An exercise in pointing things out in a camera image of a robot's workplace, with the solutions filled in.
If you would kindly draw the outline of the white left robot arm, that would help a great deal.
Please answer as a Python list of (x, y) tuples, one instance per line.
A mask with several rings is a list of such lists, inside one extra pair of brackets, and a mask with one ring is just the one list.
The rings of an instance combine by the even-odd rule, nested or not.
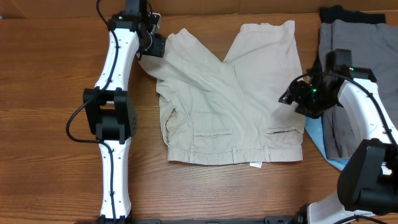
[(103, 168), (103, 201), (97, 223), (131, 223), (128, 192), (128, 157), (137, 118), (128, 92), (134, 59), (163, 57), (165, 37), (156, 30), (160, 14), (145, 0), (126, 1), (125, 10), (106, 26), (109, 47), (101, 76), (94, 88), (83, 92), (94, 143), (99, 145)]

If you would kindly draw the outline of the beige shorts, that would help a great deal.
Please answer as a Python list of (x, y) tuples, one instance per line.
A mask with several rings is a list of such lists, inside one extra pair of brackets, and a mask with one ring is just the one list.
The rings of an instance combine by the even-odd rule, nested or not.
[(141, 67), (157, 80), (169, 161), (201, 165), (298, 162), (305, 118), (279, 102), (302, 74), (295, 23), (243, 24), (224, 60), (182, 29), (162, 58)]

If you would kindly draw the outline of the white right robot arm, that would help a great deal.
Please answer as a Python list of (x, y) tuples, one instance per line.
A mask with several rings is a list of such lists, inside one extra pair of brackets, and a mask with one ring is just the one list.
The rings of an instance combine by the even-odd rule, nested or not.
[(397, 212), (397, 129), (381, 102), (377, 79), (369, 68), (354, 67), (351, 51), (326, 55), (326, 70), (301, 75), (279, 102), (297, 103), (295, 112), (318, 118), (332, 106), (345, 109), (356, 150), (341, 171), (337, 191), (304, 205), (291, 223), (378, 223), (377, 216)]

